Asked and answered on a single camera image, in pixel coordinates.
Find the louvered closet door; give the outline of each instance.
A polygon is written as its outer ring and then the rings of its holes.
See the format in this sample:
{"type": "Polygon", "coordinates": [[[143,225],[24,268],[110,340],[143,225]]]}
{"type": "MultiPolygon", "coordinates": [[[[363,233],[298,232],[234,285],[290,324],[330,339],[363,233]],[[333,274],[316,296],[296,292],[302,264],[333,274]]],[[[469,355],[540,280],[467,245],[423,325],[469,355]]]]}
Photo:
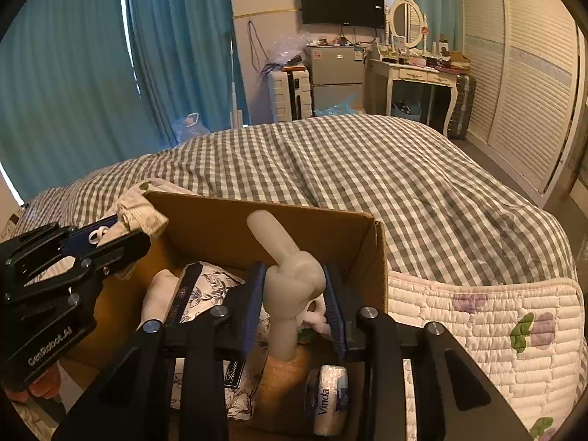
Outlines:
{"type": "Polygon", "coordinates": [[[570,124],[577,33],[560,0],[505,0],[508,60],[489,145],[542,193],[570,124]]]}
{"type": "Polygon", "coordinates": [[[504,0],[463,0],[463,25],[463,52],[470,59],[470,74],[476,78],[468,132],[487,141],[501,89],[505,54],[504,0]]]}

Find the wall-mounted tv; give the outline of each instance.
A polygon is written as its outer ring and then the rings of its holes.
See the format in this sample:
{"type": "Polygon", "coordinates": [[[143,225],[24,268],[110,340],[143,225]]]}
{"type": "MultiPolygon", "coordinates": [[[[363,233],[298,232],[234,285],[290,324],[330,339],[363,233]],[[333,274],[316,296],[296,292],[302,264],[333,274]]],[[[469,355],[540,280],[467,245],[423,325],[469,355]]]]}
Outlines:
{"type": "Polygon", "coordinates": [[[302,0],[302,23],[384,28],[384,0],[302,0]]]}

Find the white wall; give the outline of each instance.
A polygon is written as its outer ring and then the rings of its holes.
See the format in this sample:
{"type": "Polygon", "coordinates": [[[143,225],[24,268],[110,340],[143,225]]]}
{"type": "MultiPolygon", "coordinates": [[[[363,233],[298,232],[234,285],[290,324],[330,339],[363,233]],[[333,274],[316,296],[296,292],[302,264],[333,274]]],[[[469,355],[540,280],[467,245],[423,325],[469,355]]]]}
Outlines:
{"type": "Polygon", "coordinates": [[[18,209],[17,201],[14,200],[10,189],[0,174],[0,232],[8,221],[8,218],[18,209]]]}
{"type": "MultiPolygon", "coordinates": [[[[266,51],[272,48],[273,43],[280,35],[291,35],[305,31],[319,38],[333,39],[339,34],[340,26],[302,25],[300,13],[294,11],[301,7],[300,0],[232,0],[232,3],[237,48],[251,122],[254,124],[269,123],[272,120],[272,112],[268,88],[266,82],[259,78],[251,66],[247,22],[249,20],[254,22],[266,51]],[[266,13],[247,16],[257,12],[266,13]]],[[[353,28],[344,28],[343,33],[347,38],[353,40],[353,28]]],[[[373,29],[370,28],[355,28],[355,33],[359,41],[370,41],[373,38],[373,29]]]]}

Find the blue plastic bag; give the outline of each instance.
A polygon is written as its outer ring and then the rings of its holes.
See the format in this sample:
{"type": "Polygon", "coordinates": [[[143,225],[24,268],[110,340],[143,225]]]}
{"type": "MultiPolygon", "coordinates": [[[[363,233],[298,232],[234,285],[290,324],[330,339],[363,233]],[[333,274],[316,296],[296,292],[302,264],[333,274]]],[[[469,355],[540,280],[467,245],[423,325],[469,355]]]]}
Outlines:
{"type": "Polygon", "coordinates": [[[349,96],[339,104],[332,105],[327,109],[315,109],[315,116],[339,116],[341,114],[357,114],[355,109],[351,109],[351,103],[354,101],[354,95],[349,96]]]}
{"type": "Polygon", "coordinates": [[[211,132],[200,122],[200,114],[192,113],[182,117],[172,124],[173,133],[182,144],[193,137],[210,134],[211,132]]]}

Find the checkered duvet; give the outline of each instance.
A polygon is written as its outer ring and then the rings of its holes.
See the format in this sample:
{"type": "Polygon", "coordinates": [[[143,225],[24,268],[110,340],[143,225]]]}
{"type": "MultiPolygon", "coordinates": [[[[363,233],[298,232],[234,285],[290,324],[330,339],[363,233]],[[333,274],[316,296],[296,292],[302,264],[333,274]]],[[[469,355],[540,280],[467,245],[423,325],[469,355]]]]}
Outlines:
{"type": "Polygon", "coordinates": [[[197,194],[372,213],[390,268],[457,285],[576,279],[556,219],[426,126],[331,116],[253,126],[100,169],[31,200],[16,227],[97,221],[129,187],[161,178],[197,194]]]}

